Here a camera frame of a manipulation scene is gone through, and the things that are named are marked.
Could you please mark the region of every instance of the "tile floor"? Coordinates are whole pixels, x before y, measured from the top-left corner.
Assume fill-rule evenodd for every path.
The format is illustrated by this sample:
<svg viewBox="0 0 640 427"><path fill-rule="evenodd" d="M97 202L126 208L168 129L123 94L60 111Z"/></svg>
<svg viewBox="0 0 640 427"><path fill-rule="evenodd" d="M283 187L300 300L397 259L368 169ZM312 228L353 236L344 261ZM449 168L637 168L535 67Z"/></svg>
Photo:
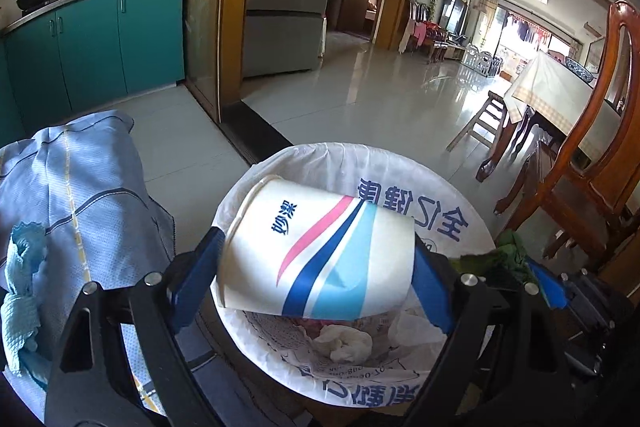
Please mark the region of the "tile floor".
<svg viewBox="0 0 640 427"><path fill-rule="evenodd" d="M142 160L146 189L174 216L177 253L193 250L248 165L184 86L110 108L134 119L131 137Z"/></svg>
<svg viewBox="0 0 640 427"><path fill-rule="evenodd" d="M427 166L465 196L495 235L515 207L494 216L495 201L511 188L537 131L519 154L507 151L482 184L475 175L488 149L469 136L450 153L446 146L481 108L490 89L503 94L509 85L451 60L427 65L419 54L399 55L356 37L329 34L319 70L249 80L242 89L244 102L294 144L364 143ZM541 210L519 229L534 257L542 255L556 231ZM580 264L577 256L561 256L550 267Z"/></svg>

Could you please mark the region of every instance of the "metal screw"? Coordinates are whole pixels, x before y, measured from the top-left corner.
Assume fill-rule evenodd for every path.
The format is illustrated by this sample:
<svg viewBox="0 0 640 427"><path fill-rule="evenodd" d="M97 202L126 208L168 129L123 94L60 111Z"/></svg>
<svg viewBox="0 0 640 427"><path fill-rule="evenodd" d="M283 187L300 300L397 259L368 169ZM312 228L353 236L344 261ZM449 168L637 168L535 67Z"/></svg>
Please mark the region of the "metal screw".
<svg viewBox="0 0 640 427"><path fill-rule="evenodd" d="M528 282L524 285L524 291L526 291L529 295L538 295L538 293L540 292L540 288L538 288L537 284Z"/></svg>
<svg viewBox="0 0 640 427"><path fill-rule="evenodd" d="M151 272L145 275L145 284L147 286L155 286L162 280L160 272Z"/></svg>
<svg viewBox="0 0 640 427"><path fill-rule="evenodd" d="M476 277L472 273L463 273L460 276L460 280L465 286L475 286L476 284L478 284L478 277Z"/></svg>
<svg viewBox="0 0 640 427"><path fill-rule="evenodd" d="M98 289L97 283L95 283L94 281L89 281L87 284L82 286L82 293L84 293L85 295L91 295L97 289Z"/></svg>

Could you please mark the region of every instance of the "curtain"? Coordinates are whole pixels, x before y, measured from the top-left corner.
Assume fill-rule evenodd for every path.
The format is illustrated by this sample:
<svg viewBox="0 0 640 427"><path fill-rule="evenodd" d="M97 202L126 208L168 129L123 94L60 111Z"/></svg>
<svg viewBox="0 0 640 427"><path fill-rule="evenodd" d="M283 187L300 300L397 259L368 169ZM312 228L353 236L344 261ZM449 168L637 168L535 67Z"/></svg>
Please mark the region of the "curtain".
<svg viewBox="0 0 640 427"><path fill-rule="evenodd" d="M571 47L569 48L569 58L572 58L576 62L580 60L580 54L582 53L582 44L580 42L574 41L571 43Z"/></svg>
<svg viewBox="0 0 640 427"><path fill-rule="evenodd" d="M486 31L482 36L481 45L484 44L486 35L494 22L495 11L498 9L498 0L478 0L478 10L486 15Z"/></svg>

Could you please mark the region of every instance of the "paper cup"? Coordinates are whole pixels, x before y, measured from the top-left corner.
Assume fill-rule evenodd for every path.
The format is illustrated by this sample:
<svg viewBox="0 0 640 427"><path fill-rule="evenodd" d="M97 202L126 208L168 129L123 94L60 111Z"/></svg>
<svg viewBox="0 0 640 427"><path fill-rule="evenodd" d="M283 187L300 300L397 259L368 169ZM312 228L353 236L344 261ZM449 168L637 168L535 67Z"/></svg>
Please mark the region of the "paper cup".
<svg viewBox="0 0 640 427"><path fill-rule="evenodd" d="M402 305L414 220L369 201L266 176L226 236L214 282L226 308L354 320Z"/></svg>

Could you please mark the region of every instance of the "black door threshold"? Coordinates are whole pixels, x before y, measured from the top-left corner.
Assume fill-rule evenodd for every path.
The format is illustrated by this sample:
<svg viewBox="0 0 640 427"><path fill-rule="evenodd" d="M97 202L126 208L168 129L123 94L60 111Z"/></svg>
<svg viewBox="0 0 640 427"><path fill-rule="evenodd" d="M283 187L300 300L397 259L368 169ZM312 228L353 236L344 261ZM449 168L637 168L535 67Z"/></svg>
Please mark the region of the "black door threshold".
<svg viewBox="0 0 640 427"><path fill-rule="evenodd" d="M244 102L222 108L220 130L249 165L293 144Z"/></svg>

